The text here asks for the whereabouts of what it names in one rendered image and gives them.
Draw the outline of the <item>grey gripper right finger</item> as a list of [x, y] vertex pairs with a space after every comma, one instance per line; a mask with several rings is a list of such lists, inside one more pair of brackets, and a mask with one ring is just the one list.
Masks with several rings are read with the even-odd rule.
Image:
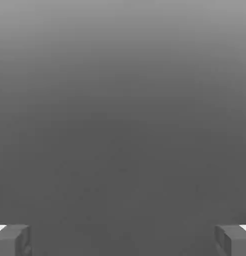
[[246, 256], [246, 224], [216, 225], [214, 239], [218, 256]]

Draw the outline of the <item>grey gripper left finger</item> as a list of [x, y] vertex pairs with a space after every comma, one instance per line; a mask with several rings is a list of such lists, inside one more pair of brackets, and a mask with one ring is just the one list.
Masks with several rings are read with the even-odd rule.
[[31, 226], [0, 224], [0, 256], [32, 256]]

